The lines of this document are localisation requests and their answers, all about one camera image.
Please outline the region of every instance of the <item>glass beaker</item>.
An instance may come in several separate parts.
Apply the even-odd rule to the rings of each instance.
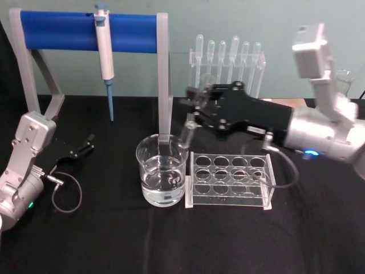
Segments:
[[[180,201],[185,193],[185,170],[188,150],[179,138],[154,134],[142,140],[136,149],[142,193],[157,207],[169,207]]]

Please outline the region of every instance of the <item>table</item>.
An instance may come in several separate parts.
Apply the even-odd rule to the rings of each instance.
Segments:
[[[49,97],[42,96],[42,108]],[[365,182],[349,165],[312,161],[287,152],[300,173],[300,187],[276,190],[273,209],[195,206],[184,202],[155,208],[143,198],[135,148],[157,132],[156,98],[115,98],[115,122],[106,97],[67,96],[55,137],[79,144],[94,133],[95,152],[73,171],[83,203],[71,215],[50,202],[53,183],[12,230],[3,233],[0,273],[365,273]],[[0,167],[23,101],[0,105]],[[186,114],[174,101],[172,133]],[[365,103],[360,102],[365,118]],[[197,153],[240,153],[250,137],[226,142],[199,129]],[[251,142],[247,154],[259,152]],[[273,159],[277,183],[286,174]]]

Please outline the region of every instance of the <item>blue led light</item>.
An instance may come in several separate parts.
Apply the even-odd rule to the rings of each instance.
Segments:
[[[316,151],[314,151],[314,150],[306,150],[306,151],[304,152],[304,154],[312,155],[312,156],[318,156],[318,155],[319,155],[319,153],[318,153],[318,152],[316,152]]]

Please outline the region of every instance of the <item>blue bar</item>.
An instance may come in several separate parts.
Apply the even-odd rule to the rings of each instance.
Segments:
[[[157,53],[156,16],[110,14],[112,49]],[[29,50],[98,50],[93,13],[21,11]]]

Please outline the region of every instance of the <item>teal wall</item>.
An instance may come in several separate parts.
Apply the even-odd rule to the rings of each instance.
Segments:
[[[266,70],[261,96],[272,98],[312,97],[311,87],[298,79],[291,44],[300,25],[324,22],[336,67],[358,71],[365,60],[365,17],[363,0],[109,0],[112,13],[169,14],[172,87],[183,96],[188,83],[188,51],[197,34],[209,39],[261,42]],[[8,9],[93,11],[87,0],[2,0],[0,19],[10,34]],[[98,54],[91,52],[47,51],[51,67],[65,94],[104,95]],[[120,96],[157,95],[156,56],[114,54],[114,93]],[[38,70],[40,94],[48,89]],[[357,97],[364,82],[355,83],[350,97]]]

